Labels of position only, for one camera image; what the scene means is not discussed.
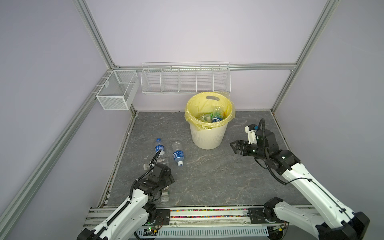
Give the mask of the clear bottle blue label white cap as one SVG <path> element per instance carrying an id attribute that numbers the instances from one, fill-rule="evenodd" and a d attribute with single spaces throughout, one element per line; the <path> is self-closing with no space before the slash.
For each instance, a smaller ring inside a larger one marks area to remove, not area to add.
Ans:
<path id="1" fill-rule="evenodd" d="M 212 123 L 220 122 L 224 119 L 224 110 L 221 107 L 214 108 L 211 113 Z"/>

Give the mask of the clear bottle green label front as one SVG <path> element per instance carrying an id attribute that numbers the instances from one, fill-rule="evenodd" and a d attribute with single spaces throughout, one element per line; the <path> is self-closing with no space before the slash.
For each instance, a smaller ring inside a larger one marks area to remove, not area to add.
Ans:
<path id="1" fill-rule="evenodd" d="M 165 187 L 164 189 L 162 189 L 162 192 L 161 192 L 161 202 L 162 203 L 166 203 L 169 201 L 169 189 L 170 189 L 170 187 Z"/>

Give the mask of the clear bottle green white label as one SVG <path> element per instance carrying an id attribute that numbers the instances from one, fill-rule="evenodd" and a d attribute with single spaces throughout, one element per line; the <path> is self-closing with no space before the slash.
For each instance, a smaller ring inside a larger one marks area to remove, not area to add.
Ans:
<path id="1" fill-rule="evenodd" d="M 211 123 L 212 122 L 211 114 L 207 114 L 207 113 L 202 114 L 201 116 L 199 116 L 199 120 L 205 123 Z"/>

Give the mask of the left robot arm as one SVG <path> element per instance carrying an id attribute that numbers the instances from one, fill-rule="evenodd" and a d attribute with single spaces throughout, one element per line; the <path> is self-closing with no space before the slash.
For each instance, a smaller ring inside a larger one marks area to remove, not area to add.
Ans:
<path id="1" fill-rule="evenodd" d="M 156 152 L 150 169 L 133 182 L 123 203 L 92 230 L 82 230 L 78 240 L 127 240 L 139 227 L 155 221 L 154 201 L 164 188 L 175 182 L 171 168 L 158 163 L 160 153 Z"/>

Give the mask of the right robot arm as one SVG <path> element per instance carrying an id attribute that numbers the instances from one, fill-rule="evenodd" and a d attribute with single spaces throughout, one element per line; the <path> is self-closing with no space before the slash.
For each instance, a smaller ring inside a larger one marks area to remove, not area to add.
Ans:
<path id="1" fill-rule="evenodd" d="M 264 204 L 263 215 L 267 222 L 288 222 L 318 240 L 364 238 L 370 224 L 368 216 L 353 211 L 326 190 L 298 157 L 289 150 L 280 149 L 273 132 L 250 125 L 246 133 L 248 140 L 230 144 L 234 153 L 263 161 L 276 181 L 284 186 L 293 185 L 318 211 L 318 215 L 313 215 L 275 197 Z"/>

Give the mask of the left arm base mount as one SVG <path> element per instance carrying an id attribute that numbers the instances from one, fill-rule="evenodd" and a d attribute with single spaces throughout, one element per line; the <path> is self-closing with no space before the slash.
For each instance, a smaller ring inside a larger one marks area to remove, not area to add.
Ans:
<path id="1" fill-rule="evenodd" d="M 156 209 L 154 212 L 149 214 L 149 218 L 145 225 L 157 225 L 157 226 L 168 226 L 171 220 L 170 209 Z"/>

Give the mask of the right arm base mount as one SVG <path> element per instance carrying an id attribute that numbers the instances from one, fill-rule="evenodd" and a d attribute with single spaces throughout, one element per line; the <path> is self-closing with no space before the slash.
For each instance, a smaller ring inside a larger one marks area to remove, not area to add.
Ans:
<path id="1" fill-rule="evenodd" d="M 247 216 L 252 224 L 283 224 L 284 221 L 277 218 L 271 209 L 248 208 Z"/>

